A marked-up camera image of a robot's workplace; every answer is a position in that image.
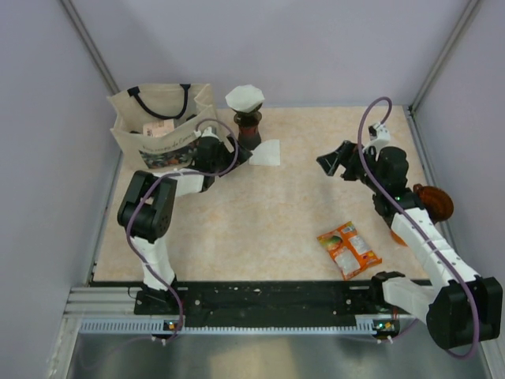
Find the brown coffee dripper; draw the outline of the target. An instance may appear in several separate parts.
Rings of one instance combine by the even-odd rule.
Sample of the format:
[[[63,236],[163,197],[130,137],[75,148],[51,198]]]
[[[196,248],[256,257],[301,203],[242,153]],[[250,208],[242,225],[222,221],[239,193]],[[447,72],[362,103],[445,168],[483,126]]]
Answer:
[[[416,184],[413,186],[413,192],[420,198],[433,223],[447,221],[452,217],[454,203],[441,188]]]

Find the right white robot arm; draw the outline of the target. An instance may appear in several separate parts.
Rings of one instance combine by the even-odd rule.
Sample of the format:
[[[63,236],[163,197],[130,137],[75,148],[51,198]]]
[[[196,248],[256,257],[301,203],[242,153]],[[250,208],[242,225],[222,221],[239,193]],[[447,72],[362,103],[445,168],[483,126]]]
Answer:
[[[468,266],[438,232],[425,204],[407,185],[409,163],[404,150],[370,147],[361,154],[357,144],[343,141],[316,161],[328,176],[343,167],[342,179],[360,181],[373,192],[376,212],[428,274],[431,287],[399,272],[376,274],[368,293],[375,311],[384,313],[393,306],[405,310],[427,326],[435,344],[444,350],[499,337],[501,284]]]

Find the olive green coffee dripper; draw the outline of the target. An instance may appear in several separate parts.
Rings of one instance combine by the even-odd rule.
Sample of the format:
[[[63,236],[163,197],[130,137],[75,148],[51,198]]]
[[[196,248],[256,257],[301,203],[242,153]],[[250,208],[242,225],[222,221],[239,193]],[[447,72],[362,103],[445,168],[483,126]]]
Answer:
[[[234,122],[239,126],[239,127],[255,127],[258,126],[263,115],[261,114],[260,111],[251,111],[249,113],[245,112],[237,112],[234,115]]]

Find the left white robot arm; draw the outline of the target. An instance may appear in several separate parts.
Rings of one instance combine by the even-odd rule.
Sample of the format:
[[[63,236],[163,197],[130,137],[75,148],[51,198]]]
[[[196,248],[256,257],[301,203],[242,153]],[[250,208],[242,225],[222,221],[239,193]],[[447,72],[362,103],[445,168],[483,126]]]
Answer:
[[[144,284],[154,289],[151,303],[162,313],[174,311],[179,295],[169,286],[175,273],[170,266],[166,233],[175,199],[202,193],[215,179],[245,163],[253,153],[242,144],[228,151],[215,137],[196,141],[189,165],[167,172],[135,171],[118,210],[118,224],[125,229],[127,242],[143,265]]]

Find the white paper coffee filters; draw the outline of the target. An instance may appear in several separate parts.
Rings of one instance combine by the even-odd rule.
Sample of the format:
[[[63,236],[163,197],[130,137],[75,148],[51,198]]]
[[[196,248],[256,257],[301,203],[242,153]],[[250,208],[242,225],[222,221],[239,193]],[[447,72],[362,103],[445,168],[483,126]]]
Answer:
[[[272,139],[260,143],[249,158],[252,166],[278,167],[281,165],[280,140]]]

